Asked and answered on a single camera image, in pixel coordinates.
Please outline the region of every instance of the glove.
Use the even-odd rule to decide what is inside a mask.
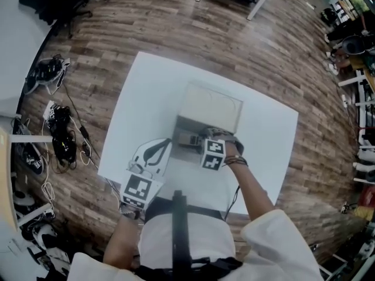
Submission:
[[[244,152],[244,146],[242,145],[242,143],[233,134],[226,130],[215,127],[207,127],[204,128],[201,133],[199,133],[199,136],[203,139],[212,139],[213,141],[221,139],[225,142],[231,142],[235,144],[240,155],[242,155]]]

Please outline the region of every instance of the white box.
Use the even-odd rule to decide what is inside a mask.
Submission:
[[[126,170],[120,188],[121,201],[146,210],[163,185],[160,181]]]
[[[225,141],[207,138],[204,140],[203,154],[200,162],[201,167],[218,171],[224,164],[225,157]]]
[[[194,124],[213,126],[236,133],[242,109],[242,101],[218,91],[189,83],[179,116]]]

